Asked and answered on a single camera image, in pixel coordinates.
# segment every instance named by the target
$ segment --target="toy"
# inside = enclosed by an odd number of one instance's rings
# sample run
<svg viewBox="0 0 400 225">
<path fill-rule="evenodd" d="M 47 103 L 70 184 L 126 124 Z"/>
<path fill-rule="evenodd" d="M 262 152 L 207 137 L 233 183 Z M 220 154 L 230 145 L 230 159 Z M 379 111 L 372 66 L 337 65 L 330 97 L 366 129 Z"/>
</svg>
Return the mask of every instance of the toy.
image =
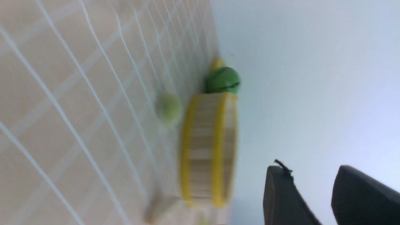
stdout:
<svg viewBox="0 0 400 225">
<path fill-rule="evenodd" d="M 214 60 L 214 62 L 212 63 L 211 72 L 215 71 L 215 70 L 218 70 L 221 67 L 227 67 L 227 65 L 226 65 L 226 62 L 223 59 L 218 58 L 218 59 Z"/>
<path fill-rule="evenodd" d="M 180 181 L 189 207 L 224 207 L 231 196 L 237 140 L 237 97 L 194 96 L 186 111 Z"/>
<path fill-rule="evenodd" d="M 221 67 L 206 77 L 206 93 L 231 92 L 237 95 L 240 88 L 238 73 L 230 67 Z"/>
<path fill-rule="evenodd" d="M 160 122 L 167 128 L 176 126 L 183 115 L 182 102 L 174 94 L 164 93 L 160 95 L 156 109 Z"/>
</svg>

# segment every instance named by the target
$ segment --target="white grout line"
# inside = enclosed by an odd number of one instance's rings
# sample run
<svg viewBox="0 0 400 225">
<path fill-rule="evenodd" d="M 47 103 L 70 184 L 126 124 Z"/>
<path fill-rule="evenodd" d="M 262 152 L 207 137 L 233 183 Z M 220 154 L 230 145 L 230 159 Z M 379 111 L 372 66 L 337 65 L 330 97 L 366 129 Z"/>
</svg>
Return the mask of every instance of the white grout line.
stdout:
<svg viewBox="0 0 400 225">
<path fill-rule="evenodd" d="M 3 34 L 3 27 L 0 25 L 0 32 Z M 28 150 L 17 140 L 17 138 L 12 135 L 12 133 L 3 125 L 0 121 L 0 129 L 5 133 L 8 138 L 14 143 L 15 146 L 19 148 L 19 150 L 25 155 L 25 157 L 29 160 L 29 162 L 35 167 L 35 169 L 39 172 L 39 174 L 46 180 L 50 188 L 54 191 L 54 193 L 58 196 L 58 198 L 64 203 L 67 210 L 71 213 L 77 223 L 80 225 L 84 225 L 85 223 L 81 220 L 78 214 L 74 211 L 72 206 L 68 203 L 65 197 L 61 194 L 61 192 L 57 189 L 56 185 L 51 181 L 51 179 L 47 176 L 47 174 L 42 170 L 39 164 L 35 161 L 31 154 L 29 154 Z"/>
<path fill-rule="evenodd" d="M 76 132 L 75 128 L 72 126 L 71 122 L 68 120 L 67 115 L 65 115 L 65 112 L 63 111 L 63 109 L 61 108 L 61 106 L 59 105 L 59 103 L 57 102 L 57 100 L 54 98 L 53 94 L 51 93 L 51 91 L 47 88 L 47 86 L 45 85 L 45 83 L 42 81 L 42 79 L 40 78 L 40 76 L 36 73 L 36 71 L 33 69 L 33 67 L 30 65 L 30 63 L 27 61 L 27 59 L 22 55 L 22 53 L 20 52 L 20 50 L 18 49 L 17 45 L 15 44 L 15 42 L 11 39 L 10 35 L 5 31 L 5 29 L 0 26 L 0 33 L 2 33 L 4 39 L 7 41 L 7 43 L 12 47 L 14 53 L 17 55 L 17 57 L 22 61 L 22 63 L 25 65 L 25 67 L 28 69 L 28 71 L 32 74 L 32 76 L 36 79 L 36 81 L 39 83 L 39 85 L 42 87 L 42 89 L 45 91 L 46 95 L 50 98 L 51 102 L 53 103 L 53 105 L 55 106 L 55 108 L 57 109 L 57 111 L 59 112 L 59 114 L 61 115 L 62 119 L 64 120 L 65 124 L 68 126 L 68 128 L 71 130 L 71 133 L 74 135 L 74 137 L 77 139 L 79 145 L 81 146 L 82 150 L 85 152 L 85 154 L 87 155 L 90 163 L 92 164 L 92 166 L 94 167 L 94 169 L 96 170 L 98 176 L 101 178 L 101 180 L 103 181 L 104 185 L 107 188 L 107 191 L 110 194 L 111 199 L 114 201 L 114 204 L 116 205 L 116 207 L 118 209 L 120 209 L 121 213 L 124 213 L 123 208 L 121 207 L 121 205 L 119 204 L 115 193 L 113 192 L 110 184 L 107 182 L 104 174 L 101 172 L 100 168 L 98 167 L 97 163 L 95 162 L 95 160 L 93 159 L 89 149 L 86 147 L 85 143 L 83 142 L 82 138 L 78 135 L 78 133 Z"/>
<path fill-rule="evenodd" d="M 141 18 L 144 14 L 144 8 L 142 8 L 138 12 L 138 16 Z M 131 26 L 133 25 L 134 17 L 124 24 L 122 27 L 123 32 L 129 31 Z M 103 48 L 107 49 L 110 47 L 114 41 L 116 41 L 119 37 L 119 32 L 114 32 L 104 43 Z M 102 52 L 100 49 L 97 49 L 93 54 L 91 54 L 83 63 L 82 68 L 85 72 L 89 71 L 89 69 L 101 58 Z M 68 93 L 72 87 L 82 78 L 79 70 L 75 70 L 54 92 L 53 95 L 57 100 L 60 100 L 66 93 Z M 48 98 L 42 100 L 39 104 L 35 106 L 35 108 L 30 111 L 26 116 L 16 122 L 11 128 L 10 132 L 19 137 L 24 133 L 29 127 L 31 127 L 47 110 L 52 106 L 51 101 Z M 1 153 L 10 147 L 10 140 L 2 134 L 0 136 L 0 155 Z"/>
</svg>

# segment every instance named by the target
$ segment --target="yellow rim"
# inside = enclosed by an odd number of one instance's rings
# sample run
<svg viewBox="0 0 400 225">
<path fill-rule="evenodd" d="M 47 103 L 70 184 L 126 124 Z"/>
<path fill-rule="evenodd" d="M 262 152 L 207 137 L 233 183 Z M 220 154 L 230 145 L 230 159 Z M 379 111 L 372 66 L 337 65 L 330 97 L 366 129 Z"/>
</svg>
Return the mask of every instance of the yellow rim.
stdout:
<svg viewBox="0 0 400 225">
<path fill-rule="evenodd" d="M 224 137 L 225 137 L 225 111 L 226 102 L 230 96 L 224 93 L 217 107 L 214 139 L 212 143 L 212 200 L 216 207 L 224 207 L 223 168 L 224 168 Z"/>
<path fill-rule="evenodd" d="M 182 139 L 181 139 L 181 170 L 180 170 L 180 182 L 182 186 L 183 199 L 187 201 L 189 207 L 193 207 L 193 201 L 190 196 L 190 136 L 192 135 L 192 126 L 194 116 L 197 110 L 197 105 L 201 99 L 201 95 L 196 95 L 190 101 L 188 110 L 186 111 L 186 119 L 184 122 Z"/>
</svg>

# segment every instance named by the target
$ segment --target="white wall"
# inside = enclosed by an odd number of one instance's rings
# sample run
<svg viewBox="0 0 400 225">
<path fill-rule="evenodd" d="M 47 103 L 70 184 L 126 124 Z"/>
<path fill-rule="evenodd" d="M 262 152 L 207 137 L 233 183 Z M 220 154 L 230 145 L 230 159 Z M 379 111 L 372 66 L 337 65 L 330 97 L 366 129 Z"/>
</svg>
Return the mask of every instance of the white wall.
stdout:
<svg viewBox="0 0 400 225">
<path fill-rule="evenodd" d="M 264 224 L 278 158 L 318 219 L 340 165 L 400 190 L 400 2 L 214 0 L 222 56 L 242 76 L 231 224 Z"/>
</svg>

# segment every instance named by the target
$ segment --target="beige floor tile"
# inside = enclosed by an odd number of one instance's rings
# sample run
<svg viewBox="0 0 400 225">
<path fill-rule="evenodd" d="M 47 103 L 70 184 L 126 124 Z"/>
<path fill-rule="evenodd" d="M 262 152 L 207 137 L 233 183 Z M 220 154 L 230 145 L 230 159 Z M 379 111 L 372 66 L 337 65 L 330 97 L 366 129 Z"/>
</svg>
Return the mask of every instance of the beige floor tile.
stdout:
<svg viewBox="0 0 400 225">
<path fill-rule="evenodd" d="M 117 18 L 107 1 L 93 1 L 86 6 L 89 20 L 100 43 L 118 31 Z"/>
<path fill-rule="evenodd" d="M 102 56 L 86 73 L 102 104 L 106 104 L 120 88 L 110 65 Z"/>
<path fill-rule="evenodd" d="M 120 137 L 125 136 L 131 126 L 136 123 L 125 97 L 118 102 L 110 117 Z"/>
<path fill-rule="evenodd" d="M 79 63 L 83 63 L 98 49 L 83 10 L 77 11 L 55 25 Z"/>
<path fill-rule="evenodd" d="M 146 146 L 138 132 L 133 137 L 132 143 L 126 146 L 126 150 L 131 156 L 132 162 L 138 167 L 146 154 Z"/>
<path fill-rule="evenodd" d="M 90 190 L 98 176 L 85 153 L 81 152 L 56 182 L 57 188 L 70 205 L 77 209 L 79 203 Z"/>
<path fill-rule="evenodd" d="M 20 51 L 50 91 L 56 90 L 78 69 L 50 28 L 22 45 Z"/>
<path fill-rule="evenodd" d="M 127 28 L 127 31 L 123 34 L 123 36 L 133 60 L 135 61 L 136 65 L 139 66 L 139 63 L 146 56 L 146 49 L 143 45 L 142 36 L 140 35 L 136 19 L 134 19 L 132 24 Z"/>
<path fill-rule="evenodd" d="M 126 95 L 129 97 L 129 101 L 132 104 L 133 109 L 139 113 L 143 108 L 148 107 L 146 94 L 144 92 L 143 85 L 138 78 L 132 85 L 126 90 Z"/>
<path fill-rule="evenodd" d="M 0 157 L 0 223 L 6 224 L 40 186 L 43 178 L 14 145 Z"/>
<path fill-rule="evenodd" d="M 125 189 L 129 185 L 130 180 L 133 179 L 133 176 L 134 174 L 129 168 L 128 161 L 125 158 L 120 160 L 117 168 L 108 179 L 119 201 L 123 201 Z"/>
<path fill-rule="evenodd" d="M 118 38 L 107 49 L 106 53 L 121 82 L 133 73 L 134 67 L 132 61 L 129 58 L 128 52 L 121 38 Z"/>
<path fill-rule="evenodd" d="M 156 28 L 154 27 L 150 18 L 150 14 L 147 10 L 144 11 L 142 18 L 139 19 L 139 25 L 144 37 L 144 42 L 146 43 L 147 47 L 151 46 L 156 42 L 158 37 Z"/>
<path fill-rule="evenodd" d="M 1 58 L 0 73 L 0 120 L 12 127 L 47 96 L 14 54 Z"/>
<path fill-rule="evenodd" d="M 124 142 L 129 160 L 125 158 L 111 125 L 84 79 L 66 90 L 58 98 L 59 104 L 78 135 L 83 135 L 89 127 L 97 127 L 90 131 L 92 133 L 85 134 L 86 139 L 91 137 L 85 140 L 85 144 L 129 220 L 136 225 L 145 224 L 144 216 L 150 201 L 162 195 L 180 195 L 178 156 L 181 125 L 177 129 L 162 128 L 153 110 L 157 96 L 165 91 L 177 91 L 184 106 L 193 94 L 200 91 L 210 61 L 218 53 L 209 2 L 113 0 L 110 6 L 105 0 L 86 1 L 90 24 L 118 79 L 121 82 L 127 80 L 124 83 L 128 96 L 126 100 L 91 33 L 79 1 L 41 1 L 49 13 L 67 15 L 56 23 L 56 27 L 85 70 L 100 102 L 108 107 L 108 114 Z M 13 13 L 2 14 L 0 23 L 11 34 L 26 34 L 22 29 L 35 34 L 37 28 L 32 25 L 40 19 L 38 24 L 47 26 L 34 2 L 19 2 L 20 5 L 7 2 L 0 3 L 0 6 L 5 4 L 8 4 L 7 10 Z M 116 14 L 122 25 L 126 47 L 120 37 Z M 52 29 L 41 29 L 37 36 L 28 38 L 18 47 L 50 90 L 55 90 L 64 82 L 69 82 L 67 78 L 76 74 L 77 68 Z M 138 72 L 127 51 L 138 66 Z M 0 105 L 7 106 L 0 108 L 0 120 L 7 127 L 13 127 L 47 96 L 14 54 L 3 54 L 0 72 L 5 74 L 0 77 Z M 113 97 L 118 93 L 119 99 L 115 100 Z M 129 103 L 138 114 L 140 124 L 136 124 Z M 98 124 L 99 119 L 103 120 L 101 124 Z M 123 224 L 109 191 L 83 151 L 64 171 L 53 171 L 54 168 L 65 168 L 60 159 L 70 157 L 66 153 L 76 144 L 75 137 L 58 111 L 51 107 L 32 124 L 22 135 L 18 135 L 18 140 L 46 173 L 60 174 L 55 184 L 83 221 L 88 225 Z M 24 209 L 22 206 L 31 199 L 43 179 L 15 147 L 5 150 L 0 156 L 0 178 L 8 181 L 2 183 L 0 189 L 0 224 L 3 224 Z M 25 224 L 78 224 L 54 192 L 43 194 L 37 200 L 40 202 L 34 203 L 33 199 L 30 206 L 34 208 L 26 215 Z M 193 224 L 192 216 L 191 210 L 181 208 L 160 224 Z"/>
<path fill-rule="evenodd" d="M 75 2 L 74 0 L 41 0 L 44 8 L 51 13 L 59 8 L 66 7 L 69 4 Z"/>
<path fill-rule="evenodd" d="M 118 151 L 120 145 L 107 121 L 87 143 L 87 148 L 100 168 L 103 168 L 111 160 L 115 151 Z"/>
<path fill-rule="evenodd" d="M 142 122 L 142 127 L 147 141 L 149 143 L 156 141 L 159 124 L 157 123 L 157 118 L 152 113 L 146 115 Z"/>
<path fill-rule="evenodd" d="M 49 192 L 42 204 L 29 217 L 25 224 L 43 225 L 43 224 L 67 224 L 73 219 L 71 213 L 67 210 L 64 203 L 53 192 Z"/>
<path fill-rule="evenodd" d="M 101 224 L 106 220 L 107 215 L 114 208 L 114 204 L 110 198 L 110 195 L 106 190 L 97 196 L 95 202 L 92 204 L 90 210 L 83 217 L 83 221 L 87 225 L 97 225 Z"/>
<path fill-rule="evenodd" d="M 56 165 L 76 139 L 55 107 L 25 131 L 20 142 L 46 172 Z"/>
<path fill-rule="evenodd" d="M 14 33 L 42 17 L 33 1 L 15 0 L 0 2 L 0 22 L 9 33 Z"/>
<path fill-rule="evenodd" d="M 79 135 L 83 135 L 101 113 L 96 98 L 83 78 L 58 103 Z"/>
</svg>

